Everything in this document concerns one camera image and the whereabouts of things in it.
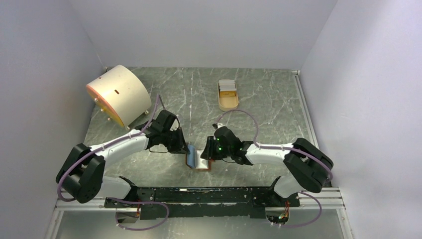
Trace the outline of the brown leather card holder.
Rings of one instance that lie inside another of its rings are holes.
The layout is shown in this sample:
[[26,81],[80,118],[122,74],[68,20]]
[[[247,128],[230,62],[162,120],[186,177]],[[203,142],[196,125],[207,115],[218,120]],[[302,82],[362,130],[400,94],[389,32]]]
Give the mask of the brown leather card holder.
[[211,171],[211,162],[201,158],[201,150],[197,150],[192,144],[188,144],[188,153],[186,154],[186,165],[196,171]]

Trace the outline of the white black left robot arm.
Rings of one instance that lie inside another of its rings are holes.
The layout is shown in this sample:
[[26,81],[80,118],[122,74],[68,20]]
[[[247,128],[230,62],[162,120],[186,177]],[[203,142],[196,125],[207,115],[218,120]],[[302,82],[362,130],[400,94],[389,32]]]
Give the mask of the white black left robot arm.
[[134,153],[157,145],[166,147],[170,154],[190,154],[179,119],[167,110],[162,110],[157,118],[106,143],[75,145],[56,176],[59,198],[81,204],[95,197],[117,198],[125,207],[135,205],[138,187],[123,176],[105,176],[105,169]]

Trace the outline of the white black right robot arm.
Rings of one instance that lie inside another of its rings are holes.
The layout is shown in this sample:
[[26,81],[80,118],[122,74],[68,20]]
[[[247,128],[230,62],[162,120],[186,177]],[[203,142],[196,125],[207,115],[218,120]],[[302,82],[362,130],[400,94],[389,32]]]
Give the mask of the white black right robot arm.
[[304,138],[289,144],[258,144],[240,140],[226,126],[214,124],[214,134],[207,142],[200,157],[204,160],[232,159],[239,165],[284,165],[289,176],[273,181],[269,201],[281,206],[292,194],[302,190],[321,192],[333,178],[333,161]]

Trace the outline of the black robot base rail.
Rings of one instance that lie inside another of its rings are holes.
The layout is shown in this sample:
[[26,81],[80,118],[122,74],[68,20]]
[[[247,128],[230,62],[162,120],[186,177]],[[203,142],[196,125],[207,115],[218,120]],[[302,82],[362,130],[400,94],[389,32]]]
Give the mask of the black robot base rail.
[[106,198],[104,207],[128,209],[141,220],[249,216],[265,219],[268,208],[298,207],[298,195],[282,198],[270,187],[139,187],[121,203]]

